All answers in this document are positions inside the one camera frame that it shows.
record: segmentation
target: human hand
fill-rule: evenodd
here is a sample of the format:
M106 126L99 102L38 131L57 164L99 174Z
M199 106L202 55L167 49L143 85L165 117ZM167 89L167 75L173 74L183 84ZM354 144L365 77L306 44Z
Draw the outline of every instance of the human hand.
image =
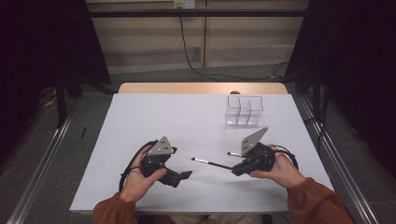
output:
M125 185L120 193L120 198L127 203L136 203L139 201L149 191L149 188L154 184L154 182L161 179L166 174L165 168L156 170L149 177L144 177L140 172L140 162L142 161L145 153L150 149L151 146L145 147L132 162L130 168L134 169L128 174Z
M276 150L276 147L273 147L272 144L268 147ZM250 176L274 180L278 185L287 189L292 189L305 181L305 176L295 168L283 153L276 153L276 162L270 172L256 170L252 171Z

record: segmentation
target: white wall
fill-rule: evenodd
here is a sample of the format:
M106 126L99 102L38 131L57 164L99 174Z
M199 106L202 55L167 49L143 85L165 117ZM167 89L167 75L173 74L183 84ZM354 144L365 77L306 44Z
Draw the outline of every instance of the white wall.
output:
M171 9L173 1L87 0L89 9ZM304 9L308 0L202 0L197 8ZM183 18L192 66L289 59L302 18ZM110 74L187 68L178 18L93 19Z

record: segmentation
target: transparent box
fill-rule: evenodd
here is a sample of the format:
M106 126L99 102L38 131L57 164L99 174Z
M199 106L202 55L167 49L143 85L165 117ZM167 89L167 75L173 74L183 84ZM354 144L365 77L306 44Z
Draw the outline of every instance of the transparent box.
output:
M262 97L229 95L225 122L227 125L256 126L262 116Z

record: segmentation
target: forearm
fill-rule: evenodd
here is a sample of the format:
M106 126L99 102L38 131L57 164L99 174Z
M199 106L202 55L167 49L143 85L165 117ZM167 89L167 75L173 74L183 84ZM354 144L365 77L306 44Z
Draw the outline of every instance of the forearm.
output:
M93 208L93 219L96 224L136 224L134 219L134 203L127 203L118 193L113 197L99 202Z
M293 224L353 223L334 191L307 178L304 183L288 189L288 206Z

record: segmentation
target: white table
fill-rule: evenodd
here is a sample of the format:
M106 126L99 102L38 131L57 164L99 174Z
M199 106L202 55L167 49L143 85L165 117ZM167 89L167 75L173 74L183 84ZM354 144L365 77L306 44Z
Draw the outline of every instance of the white table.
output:
M299 112L288 94L264 94L258 127L227 126L225 94L116 94L70 207L89 214L117 190L120 173L148 141L166 135L178 151L166 166L178 173L192 171L177 188L160 182L137 203L140 214L268 214L286 212L287 192L271 180L235 176L229 170L191 161L192 157L234 166L242 159L241 140L262 127L264 144L274 143L296 155L300 170L332 189Z

